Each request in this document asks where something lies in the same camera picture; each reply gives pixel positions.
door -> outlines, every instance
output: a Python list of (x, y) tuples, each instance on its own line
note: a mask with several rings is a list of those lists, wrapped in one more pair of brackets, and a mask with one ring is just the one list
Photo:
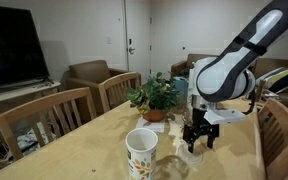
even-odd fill
[(124, 0), (127, 63), (146, 83), (151, 69), (150, 0)]

cushion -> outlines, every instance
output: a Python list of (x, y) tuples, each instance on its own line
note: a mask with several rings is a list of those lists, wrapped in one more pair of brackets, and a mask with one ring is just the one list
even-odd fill
[(70, 66), (71, 76), (87, 81), (101, 83), (111, 77), (105, 60), (96, 60)]
[(264, 88), (274, 93), (288, 92), (288, 68), (280, 67), (262, 75), (256, 80), (257, 85), (260, 80), (265, 80)]

paper cup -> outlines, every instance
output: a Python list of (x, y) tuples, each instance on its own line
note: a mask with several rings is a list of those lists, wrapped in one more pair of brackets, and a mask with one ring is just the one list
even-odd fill
[(154, 179), (157, 135), (147, 128), (130, 131), (125, 139), (129, 179)]

door handle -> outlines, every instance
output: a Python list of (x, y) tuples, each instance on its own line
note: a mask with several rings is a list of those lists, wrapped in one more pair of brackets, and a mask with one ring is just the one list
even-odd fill
[(135, 49), (133, 49), (132, 47), (128, 48), (128, 52), (130, 52), (130, 54), (134, 54)]

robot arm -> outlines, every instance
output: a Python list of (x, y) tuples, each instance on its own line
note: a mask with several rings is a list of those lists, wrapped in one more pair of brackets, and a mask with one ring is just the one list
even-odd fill
[(266, 53), (288, 29), (288, 0), (268, 4), (231, 42), (218, 58), (197, 75), (197, 90), (207, 101), (220, 102), (239, 97), (247, 90), (245, 70)]
[(288, 0), (273, 0), (217, 58), (196, 62), (189, 82), (193, 84), (193, 123), (184, 126), (183, 134), (190, 152), (195, 140), (202, 135), (208, 136), (208, 147), (212, 148), (219, 136), (220, 123), (243, 119), (239, 111), (217, 110), (216, 103), (252, 91), (255, 78), (247, 68), (265, 54), (274, 41), (287, 34)]

